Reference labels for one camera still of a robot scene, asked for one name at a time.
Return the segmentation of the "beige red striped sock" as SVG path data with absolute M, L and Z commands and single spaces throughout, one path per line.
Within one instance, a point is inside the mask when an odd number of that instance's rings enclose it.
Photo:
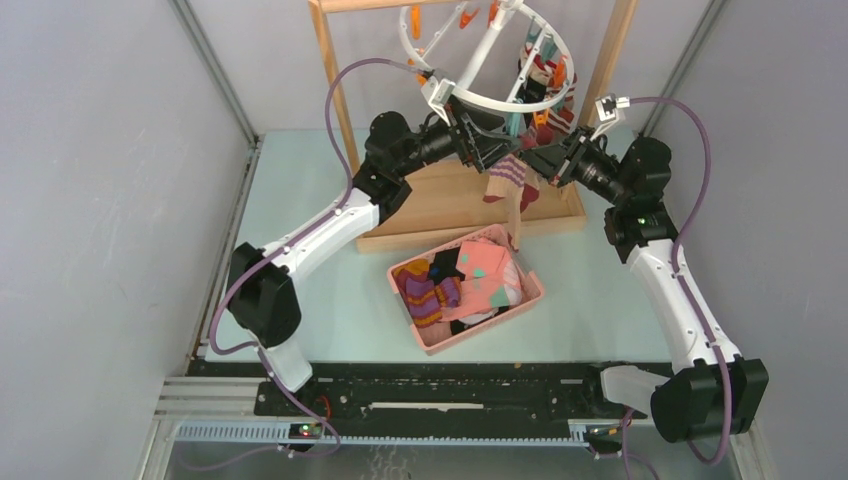
M 521 189 L 519 211 L 524 213 L 526 209 L 536 202 L 540 196 L 538 181 L 535 178 L 526 178 Z

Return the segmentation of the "orange cuffed grey sock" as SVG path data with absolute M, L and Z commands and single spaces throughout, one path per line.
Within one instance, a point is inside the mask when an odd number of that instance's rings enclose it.
M 571 132 L 574 121 L 575 86 L 567 88 L 560 102 L 548 109 L 544 126 L 557 135 L 567 135 Z

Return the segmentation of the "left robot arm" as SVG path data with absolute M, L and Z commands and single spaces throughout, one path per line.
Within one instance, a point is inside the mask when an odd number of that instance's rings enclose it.
M 280 389 L 278 404 L 304 416 L 316 403 L 313 370 L 294 334 L 302 313 L 296 287 L 342 247 L 384 224 L 412 192 L 407 176 L 455 157 L 478 172 L 522 146 L 501 117 L 451 101 L 444 119 L 430 114 L 417 129 L 389 111 L 377 115 L 366 155 L 345 190 L 306 224 L 264 247 L 238 246 L 223 306 L 250 336 L 249 346 Z

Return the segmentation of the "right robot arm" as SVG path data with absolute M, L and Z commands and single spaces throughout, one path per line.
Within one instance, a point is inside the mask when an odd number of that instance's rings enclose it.
M 519 158 L 543 180 L 572 182 L 609 202 L 604 232 L 619 260 L 647 295 L 671 355 L 668 377 L 634 365 L 610 365 L 581 392 L 585 411 L 606 418 L 620 405 L 652 418 L 660 436 L 689 442 L 744 434 L 753 425 L 769 375 L 745 358 L 710 311 L 689 270 L 680 234 L 664 205 L 670 148 L 638 137 L 622 158 L 609 154 L 592 130 Z

